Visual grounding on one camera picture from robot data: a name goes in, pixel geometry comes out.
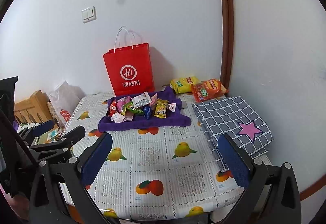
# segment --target pink star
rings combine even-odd
[[[250,123],[243,124],[240,122],[237,122],[241,126],[241,130],[238,135],[248,135],[248,137],[251,139],[252,142],[255,140],[255,134],[263,133],[262,130],[256,127],[254,120],[252,120]]]

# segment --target purple towel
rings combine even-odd
[[[149,96],[153,96],[156,92],[149,92]],[[131,98],[139,95],[132,94],[129,95]],[[113,97],[108,100],[108,109],[114,99],[121,99],[128,95]],[[167,100],[169,103],[176,103],[177,107],[175,108],[175,112],[171,112],[167,110],[166,118],[158,118],[152,116],[149,120],[147,120],[144,116],[134,115],[134,119],[132,121],[126,121],[123,123],[115,123],[111,121],[111,118],[108,117],[108,113],[101,118],[98,123],[98,130],[100,132],[106,131],[123,131],[135,128],[149,128],[149,127],[158,127],[158,126],[188,126],[191,125],[191,119],[187,116],[184,116],[180,113],[181,109],[181,100],[175,97],[173,90],[170,86],[165,87],[164,91],[158,91],[157,97],[162,100]]]

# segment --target blue candy wrapper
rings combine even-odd
[[[153,110],[150,106],[145,106],[143,108],[143,111],[145,112],[145,115],[144,117],[149,120],[151,117],[152,117],[152,114],[153,114]]]

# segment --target folded cloth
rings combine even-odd
[[[131,94],[129,95],[131,98],[139,95],[139,94]],[[156,92],[149,92],[150,97],[152,97]],[[128,95],[113,97],[108,100],[108,109],[110,109],[110,105],[113,100],[121,99]],[[168,100],[169,103],[176,103],[175,112],[167,111],[166,118],[158,118],[152,116],[149,120],[147,120],[144,116],[135,115],[132,121],[127,121],[123,123],[115,123],[108,116],[108,113],[101,118],[98,123],[98,130],[100,132],[106,131],[123,131],[135,128],[149,128],[149,127],[158,127],[158,126],[189,126],[191,125],[191,119],[188,116],[184,116],[181,114],[181,100],[175,97],[175,94],[170,86],[165,87],[164,91],[158,91],[157,97],[162,100]]]
[[[240,96],[212,99],[192,105],[201,123],[204,134],[220,170],[228,170],[218,151],[218,138],[229,134],[238,147],[243,148],[252,158],[267,153],[265,149],[272,140],[267,124]]]

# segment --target paper bag handle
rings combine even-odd
[[[134,46],[133,46],[133,44],[132,44],[132,38],[131,38],[129,32],[127,31],[127,29],[126,29],[126,26],[121,26],[121,27],[119,28],[119,31],[118,31],[117,37],[115,38],[115,45],[116,45],[116,43],[117,43],[117,39],[118,39],[118,37],[119,37],[119,33],[120,33],[122,30],[125,30],[125,31],[127,32],[127,34],[129,35],[129,37],[130,37],[130,41],[131,41],[131,48],[134,49]],[[119,37],[119,50],[121,50],[120,37]]]

